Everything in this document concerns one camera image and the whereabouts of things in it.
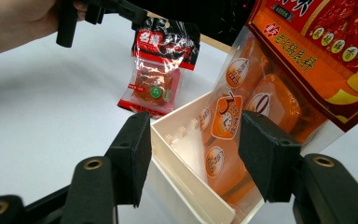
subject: orange circular label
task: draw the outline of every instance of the orange circular label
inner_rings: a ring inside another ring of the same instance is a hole
[[[223,169],[225,153],[220,147],[212,147],[205,157],[206,172],[210,177],[217,177]]]
[[[232,62],[226,71],[226,82],[229,87],[236,89],[245,80],[248,75],[249,60],[239,58]]]
[[[233,95],[217,100],[216,112],[212,123],[212,136],[221,139],[232,139],[237,133],[241,120],[242,97]]]

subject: red snack bag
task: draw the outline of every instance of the red snack bag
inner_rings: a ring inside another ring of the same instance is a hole
[[[316,110],[358,123],[358,1],[257,1],[248,28]]]
[[[149,18],[135,33],[131,81],[117,105],[148,111],[153,119],[172,112],[182,76],[194,70],[199,50],[196,24]]]

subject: snack package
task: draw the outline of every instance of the snack package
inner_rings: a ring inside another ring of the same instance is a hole
[[[358,123],[358,1],[256,1],[200,131],[208,185],[246,217],[255,183],[238,156],[241,111],[267,116],[303,148],[331,120]]]
[[[158,119],[174,110],[186,73],[196,65],[200,31],[194,23],[149,18],[135,32],[130,84],[118,106]]]
[[[247,26],[317,110],[358,123],[358,0],[257,1]]]
[[[239,157],[241,111],[267,116],[305,146],[327,121],[308,103],[246,27],[229,53],[229,63],[200,112],[200,130],[208,185],[246,217],[244,200],[255,183]]]

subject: printed label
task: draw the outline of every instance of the printed label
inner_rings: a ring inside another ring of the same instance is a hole
[[[216,105],[212,135],[227,140],[234,138],[241,120],[241,109],[241,96],[234,96],[230,91],[229,96],[220,98]]]
[[[159,98],[161,96],[161,93],[162,91],[160,87],[153,87],[152,89],[150,89],[150,94],[153,98]]]
[[[268,37],[273,37],[279,33],[279,30],[281,29],[280,26],[277,26],[276,23],[268,24],[266,25],[266,28],[264,29],[263,33],[268,33]]]
[[[128,88],[133,89],[135,91],[141,91],[141,92],[146,91],[145,87],[137,86],[137,85],[134,85],[134,84],[129,84]]]
[[[228,66],[226,71],[226,82],[229,87],[236,89],[248,75],[249,60],[239,58]]]
[[[141,30],[137,35],[137,40],[139,48],[150,52],[159,52],[159,46],[163,40],[163,34],[155,31]]]
[[[212,147],[205,157],[206,172],[210,177],[217,177],[223,169],[225,152],[220,147]]]
[[[270,95],[268,93],[258,93],[249,104],[246,106],[247,110],[258,112],[264,116],[269,115]]]
[[[203,107],[200,113],[200,129],[204,131],[211,121],[211,109],[209,107]]]
[[[309,17],[318,12],[324,0],[269,0],[266,7],[288,22],[299,33],[309,27]]]
[[[171,90],[166,90],[162,93],[162,99],[165,102],[169,102],[173,98],[173,92]]]

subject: orange snack bag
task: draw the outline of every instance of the orange snack bag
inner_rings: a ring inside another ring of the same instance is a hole
[[[246,25],[312,106],[343,132],[358,123],[358,1],[260,0]]]
[[[302,144],[326,118],[305,100],[247,28],[228,56],[226,69],[200,111],[200,131],[207,183],[235,208],[239,220],[246,213],[245,195],[255,187],[238,154],[242,110],[264,114]]]

